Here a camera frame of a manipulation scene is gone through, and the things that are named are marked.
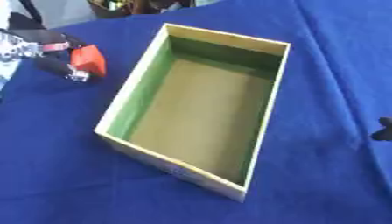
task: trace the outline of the open box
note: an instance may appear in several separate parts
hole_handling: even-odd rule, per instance
[[[95,132],[118,151],[242,201],[289,49],[164,24]]]

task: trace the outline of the blue fabric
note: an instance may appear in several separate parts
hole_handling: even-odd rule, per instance
[[[227,0],[63,28],[108,77],[26,61],[0,105],[0,223],[391,223],[392,2]],[[114,152],[93,133],[163,22],[293,44],[248,197],[226,199]]]

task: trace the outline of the light wooden edge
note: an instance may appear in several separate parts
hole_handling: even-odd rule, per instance
[[[220,44],[224,46],[237,46],[243,49],[251,50],[251,51],[258,51],[258,52],[265,52],[265,53],[271,53],[277,56],[282,56],[285,51],[285,47],[289,45],[289,43],[282,42],[282,41],[276,41],[276,40],[271,40],[271,39],[266,39],[266,38],[255,38],[251,36],[246,36],[246,35],[241,35],[241,34],[235,34],[231,32],[224,32],[224,31],[214,31],[214,30],[208,30],[208,29],[203,29],[203,28],[197,28],[197,27],[192,27],[192,26],[187,26],[187,25],[181,25],[181,24],[170,24],[170,23],[165,23],[164,24],[168,28],[168,33],[170,36],[175,36],[179,38],[186,38],[186,39],[195,39],[195,40],[200,40],[200,41],[209,41],[215,44]],[[186,30],[188,31],[197,31],[197,32],[202,32],[205,35],[198,36],[198,37],[193,37],[189,36],[189,34],[186,33]],[[235,37],[238,39],[248,39],[252,41],[256,41],[255,43],[251,44],[240,44],[236,45],[235,44],[235,39],[231,39],[231,41],[227,41],[227,38],[225,36],[229,37]],[[270,44],[270,46],[266,46],[263,49],[259,49],[258,47],[260,46],[260,43],[266,43]],[[272,47],[274,46],[279,46],[282,47],[281,50],[277,50],[276,48]]]
[[[272,89],[270,98],[269,98],[269,102],[266,108],[266,113],[265,116],[262,120],[262,125],[260,128],[260,132],[259,135],[257,137],[256,140],[256,144],[255,144],[255,148],[254,148],[254,152],[252,154],[252,158],[251,161],[249,163],[249,167],[248,167],[248,172],[247,172],[247,177],[245,179],[245,185],[237,185],[234,182],[228,181],[224,178],[218,177],[208,171],[203,171],[200,168],[197,168],[193,165],[190,165],[188,163],[185,163],[183,161],[174,159],[172,157],[167,157],[165,155],[156,153],[154,151],[151,150],[146,150],[138,145],[134,145],[133,143],[127,142],[122,140],[121,138],[115,137],[115,136],[111,136],[110,134],[107,133],[110,124],[113,122],[113,120],[115,119],[115,117],[117,116],[118,112],[121,110],[122,105],[125,103],[125,101],[128,100],[129,95],[132,93],[132,91],[135,89],[135,87],[137,86],[137,84],[139,83],[139,81],[142,79],[144,72],[147,70],[148,65],[152,62],[152,60],[154,59],[154,57],[156,56],[159,47],[165,42],[165,40],[168,38],[169,33],[166,30],[167,26],[174,26],[174,27],[178,27],[178,28],[182,28],[182,29],[191,29],[191,30],[196,30],[196,31],[201,31],[201,32],[211,32],[211,33],[217,33],[217,34],[224,34],[224,35],[230,35],[230,36],[236,36],[238,38],[245,38],[245,39],[253,39],[253,40],[258,40],[258,41],[264,41],[264,42],[268,42],[271,44],[278,44],[278,45],[285,45],[286,46],[286,50],[284,52],[283,58],[282,58],[282,63],[281,66],[279,67],[278,70],[278,74],[275,80],[275,84],[274,87]],[[135,69],[133,70],[133,72],[130,74],[130,77],[125,81],[125,83],[123,84],[122,88],[120,89],[120,91],[118,92],[117,96],[115,97],[115,99],[112,101],[112,103],[110,104],[109,108],[106,110],[106,112],[104,113],[102,119],[99,121],[99,123],[97,124],[97,126],[94,129],[94,132],[98,135],[101,135],[103,137],[106,137],[108,139],[111,139],[113,141],[116,141],[120,144],[124,144],[128,147],[131,147],[135,150],[138,150],[142,153],[148,154],[150,156],[156,157],[156,158],[161,158],[167,162],[170,163],[174,163],[176,165],[180,165],[183,166],[187,169],[193,170],[194,172],[199,173],[200,175],[203,175],[207,178],[210,179],[214,179],[217,182],[222,183],[223,185],[226,186],[230,186],[238,191],[242,191],[242,192],[246,192],[249,188],[249,183],[250,180],[252,178],[253,175],[253,171],[255,169],[255,164],[256,164],[256,160],[257,160],[257,155],[258,152],[260,150],[260,145],[261,142],[263,140],[263,136],[264,136],[264,132],[266,130],[267,124],[268,124],[268,120],[270,118],[270,113],[272,111],[272,107],[277,95],[277,90],[279,87],[279,83],[280,80],[282,79],[282,75],[283,75],[283,71],[284,71],[284,66],[287,60],[287,55],[289,53],[290,50],[290,44],[289,43],[285,43],[285,42],[280,42],[280,41],[275,41],[275,40],[269,40],[269,39],[264,39],[264,38],[254,38],[254,37],[250,37],[250,36],[245,36],[245,35],[240,35],[240,34],[233,34],[233,33],[229,33],[229,32],[224,32],[224,31],[211,31],[208,29],[202,29],[202,28],[196,28],[196,27],[191,27],[191,26],[185,26],[185,25],[179,25],[179,24],[169,24],[169,23],[165,23],[162,28],[159,30],[159,32],[157,33],[157,36],[152,40],[150,46],[147,48],[146,52],[144,53],[143,57],[140,59],[140,61],[137,63]]]
[[[244,188],[246,189],[246,191],[249,189],[250,180],[252,179],[253,171],[256,166],[257,156],[259,154],[259,150],[262,145],[264,134],[267,129],[268,122],[270,120],[270,115],[271,115],[272,109],[274,107],[275,99],[277,98],[277,91],[279,89],[279,85],[280,85],[280,82],[281,82],[283,74],[284,74],[284,68],[285,68],[287,57],[289,55],[289,51],[291,48],[291,44],[286,44],[286,45],[287,45],[286,50],[284,51],[284,55],[282,57],[282,62],[280,64],[279,70],[276,75],[275,83],[272,88],[269,100],[268,100],[267,108],[265,109],[265,114],[264,114],[264,117],[262,118],[262,125],[260,128],[256,143],[255,143],[255,148],[253,149],[252,158],[251,158],[249,166],[248,166],[247,176],[245,178],[245,184],[244,184]]]
[[[212,174],[211,172],[204,171],[204,170],[202,170],[202,169],[200,169],[200,168],[198,168],[196,166],[190,165],[190,164],[188,164],[186,162],[183,162],[181,160],[177,160],[177,159],[172,158],[172,157],[167,157],[167,156],[165,156],[163,154],[160,154],[160,153],[157,153],[155,151],[147,150],[147,149],[145,149],[145,148],[143,148],[143,147],[141,147],[139,145],[136,145],[136,144],[130,143],[128,141],[122,140],[121,138],[116,137],[116,136],[112,136],[112,135],[110,135],[108,133],[102,133],[102,132],[97,132],[97,131],[95,133],[98,134],[98,135],[101,135],[103,137],[106,137],[106,138],[108,138],[110,140],[113,140],[113,141],[115,141],[115,142],[117,142],[119,144],[123,144],[123,145],[125,145],[127,147],[130,147],[130,148],[132,148],[132,149],[134,149],[136,151],[139,151],[140,153],[147,154],[147,155],[149,155],[151,157],[154,157],[154,158],[163,159],[164,161],[166,161],[168,163],[172,163],[172,164],[175,164],[175,165],[178,165],[178,166],[182,166],[182,167],[184,167],[186,169],[192,170],[193,172],[197,172],[198,174],[200,174],[200,175],[202,175],[204,177],[207,177],[209,179],[213,179],[214,181],[220,182],[221,184],[223,184],[225,186],[229,186],[231,188],[234,188],[235,190],[238,190],[240,192],[244,192],[245,193],[245,188],[243,186],[237,185],[236,183],[233,183],[233,182],[231,182],[229,180],[226,180],[224,178],[218,177],[218,176]]]
[[[136,64],[129,78],[122,85],[114,100],[110,103],[110,106],[104,113],[98,125],[95,127],[95,131],[100,133],[108,131],[110,124],[113,122],[117,114],[120,112],[122,105],[128,100],[128,97],[142,79],[148,65],[153,61],[154,57],[158,53],[159,47],[165,42],[167,37],[168,33],[165,27],[162,27],[157,33],[157,36],[150,43],[150,46],[147,48],[142,58]]]

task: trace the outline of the box rim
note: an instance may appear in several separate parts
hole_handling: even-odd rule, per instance
[[[178,27],[178,28],[182,28],[182,29],[191,29],[191,30],[200,31],[200,32],[223,34],[223,35],[238,37],[238,38],[242,38],[242,39],[253,39],[253,40],[257,40],[257,41],[267,42],[267,43],[273,44],[273,45],[282,45],[285,47],[283,57],[281,59],[281,65],[276,73],[274,87],[271,91],[271,94],[269,95],[269,101],[268,101],[268,105],[266,108],[266,112],[264,113],[264,116],[262,117],[262,124],[260,126],[260,129],[258,130],[257,140],[255,142],[255,148],[253,149],[253,152],[252,152],[252,157],[251,157],[251,160],[248,165],[248,170],[245,174],[246,178],[245,178],[245,182],[243,185],[238,185],[235,182],[232,182],[232,181],[225,179],[225,178],[221,178],[221,177],[219,177],[209,171],[202,170],[199,167],[193,166],[193,165],[188,164],[184,161],[175,159],[173,157],[167,157],[166,155],[157,153],[153,150],[147,150],[139,145],[122,140],[121,138],[116,137],[116,136],[112,136],[108,133],[110,124],[114,121],[114,119],[116,118],[116,116],[118,115],[119,111],[122,108],[121,105],[123,105],[127,101],[128,95],[134,91],[135,87],[138,85],[139,81],[144,76],[144,72],[148,68],[147,65],[149,65],[152,62],[152,60],[154,59],[154,57],[157,55],[157,52],[158,52],[157,49],[170,36],[170,33],[167,31],[168,26]],[[141,59],[137,62],[135,68],[130,73],[127,80],[124,82],[124,84],[122,85],[120,90],[117,92],[114,100],[109,104],[107,110],[105,111],[102,118],[100,119],[100,121],[96,125],[94,132],[100,136],[103,136],[103,137],[111,139],[115,142],[118,142],[119,144],[123,144],[127,147],[133,148],[141,153],[148,154],[149,156],[153,156],[154,158],[163,159],[166,162],[174,163],[174,164],[182,166],[186,169],[190,169],[194,172],[197,172],[200,175],[203,175],[207,178],[210,178],[210,179],[213,179],[217,182],[220,182],[226,186],[233,187],[236,190],[239,190],[241,192],[246,193],[249,189],[250,180],[253,177],[253,172],[254,172],[254,169],[256,166],[257,156],[258,156],[258,153],[260,150],[261,143],[263,141],[263,137],[265,134],[265,130],[266,130],[268,121],[270,119],[270,114],[271,114],[271,111],[272,111],[272,108],[273,108],[273,105],[275,102],[279,83],[281,82],[281,79],[283,76],[284,67],[286,64],[286,60],[287,60],[287,56],[288,56],[288,52],[290,50],[290,47],[291,47],[290,43],[281,42],[281,41],[275,41],[275,40],[270,40],[270,39],[265,39],[265,38],[255,38],[255,37],[250,37],[250,36],[241,35],[241,34],[224,32],[224,31],[213,31],[213,30],[191,27],[191,26],[181,25],[181,24],[164,23],[162,25],[162,27],[159,29],[158,33],[156,34],[156,37],[151,41],[151,43],[147,47],[147,50],[142,55]]]

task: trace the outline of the red object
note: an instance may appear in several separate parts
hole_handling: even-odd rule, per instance
[[[71,65],[78,70],[101,77],[106,75],[106,62],[95,45],[75,49],[71,53]]]

